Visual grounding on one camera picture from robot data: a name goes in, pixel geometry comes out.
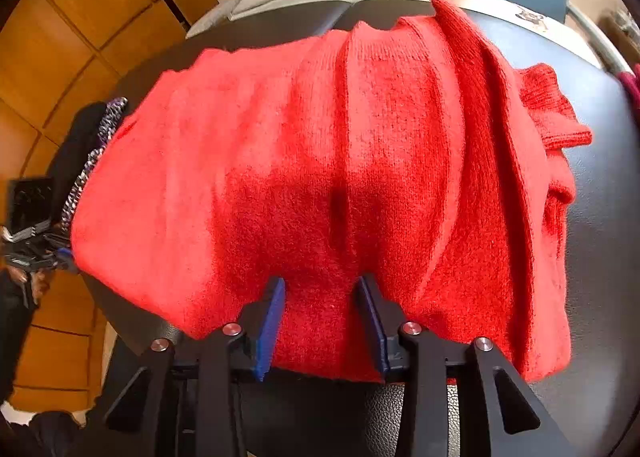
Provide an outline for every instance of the sweater sleeve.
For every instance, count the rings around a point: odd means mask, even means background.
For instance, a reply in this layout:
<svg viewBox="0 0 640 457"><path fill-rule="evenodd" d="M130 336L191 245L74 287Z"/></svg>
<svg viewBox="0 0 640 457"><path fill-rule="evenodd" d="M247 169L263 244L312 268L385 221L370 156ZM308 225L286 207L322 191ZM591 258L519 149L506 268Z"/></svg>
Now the sweater sleeve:
<svg viewBox="0 0 640 457"><path fill-rule="evenodd" d="M33 311L24 306L20 287L3 269L0 271L0 405L13 392L15 368L32 318Z"/></svg>

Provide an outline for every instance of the silver screw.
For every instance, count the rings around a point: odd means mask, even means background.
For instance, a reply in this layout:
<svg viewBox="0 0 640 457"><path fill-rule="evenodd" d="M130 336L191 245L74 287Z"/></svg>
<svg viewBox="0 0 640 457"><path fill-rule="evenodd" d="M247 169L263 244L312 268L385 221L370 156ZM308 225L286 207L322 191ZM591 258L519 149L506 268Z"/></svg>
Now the silver screw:
<svg viewBox="0 0 640 457"><path fill-rule="evenodd" d="M494 348L494 342L492 342L489 338L480 336L479 338L476 338L476 347L478 347L482 352L489 352L492 348Z"/></svg>
<svg viewBox="0 0 640 457"><path fill-rule="evenodd" d="M238 336L238 334L242 332L242 327L237 323L228 323L222 328L222 332L227 336Z"/></svg>
<svg viewBox="0 0 640 457"><path fill-rule="evenodd" d="M415 336L416 334L420 334L422 332L422 327L417 322L406 322L402 324L402 332L405 334L411 334L411 336Z"/></svg>
<svg viewBox="0 0 640 457"><path fill-rule="evenodd" d="M158 338L151 342L151 350L153 352L164 352L169 348L169 340L166 338Z"/></svg>

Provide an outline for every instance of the red sweater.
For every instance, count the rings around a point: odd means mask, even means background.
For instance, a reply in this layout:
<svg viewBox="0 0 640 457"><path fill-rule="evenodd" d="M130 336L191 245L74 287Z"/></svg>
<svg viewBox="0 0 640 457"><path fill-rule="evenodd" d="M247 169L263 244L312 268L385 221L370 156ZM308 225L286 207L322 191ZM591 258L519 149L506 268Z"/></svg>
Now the red sweater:
<svg viewBox="0 0 640 457"><path fill-rule="evenodd" d="M165 72L86 185L79 267L198 339L281 276L273 363L292 371L377 379L351 302L366 271L410 319L490 337L526 379L564 367L561 148L590 130L550 67L514 70L433 5Z"/></svg>

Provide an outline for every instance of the leather seat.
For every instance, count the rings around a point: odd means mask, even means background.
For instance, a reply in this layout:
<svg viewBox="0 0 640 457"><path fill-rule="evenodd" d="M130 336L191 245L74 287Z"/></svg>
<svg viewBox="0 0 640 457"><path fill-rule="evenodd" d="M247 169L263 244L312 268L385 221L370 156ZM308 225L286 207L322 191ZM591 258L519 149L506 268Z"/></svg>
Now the leather seat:
<svg viewBox="0 0 640 457"><path fill-rule="evenodd" d="M430 4L407 0L353 6L318 2L274 10L224 23L173 47L130 72L114 94L126 96L135 108L162 71L190 66L207 47L258 48L331 28L350 29L359 20L390 28L399 16L432 13ZM468 13L514 67L551 65L578 119L593 130L591 146L566 152L578 188L567 243L572 361L567 370L533 388L578 455L610 455L625 434L623 445L634 447L640 429L628 429L640 397L640 136L625 93L615 78L544 37ZM193 347L160 318L86 279L97 304L134 352L160 336ZM112 365L126 359L126 353L119 347ZM242 386L247 444L259 457L391 456L401 402L399 385L329 381L278 370L261 385Z"/></svg>

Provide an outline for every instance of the blue gripper pad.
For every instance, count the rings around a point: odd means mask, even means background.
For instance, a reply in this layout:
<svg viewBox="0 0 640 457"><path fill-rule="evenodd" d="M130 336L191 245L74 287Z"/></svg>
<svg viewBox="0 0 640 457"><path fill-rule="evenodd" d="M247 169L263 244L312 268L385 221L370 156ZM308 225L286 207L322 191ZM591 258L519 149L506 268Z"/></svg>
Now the blue gripper pad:
<svg viewBox="0 0 640 457"><path fill-rule="evenodd" d="M268 305L260 335L255 342L255 367L254 376L258 381L264 380L264 376L271 368L271 360L273 360L273 349L276 346L278 338L278 328L284 311L285 302L285 285L282 278L268 283L270 289L266 290L266 294L272 293L271 300Z"/></svg>

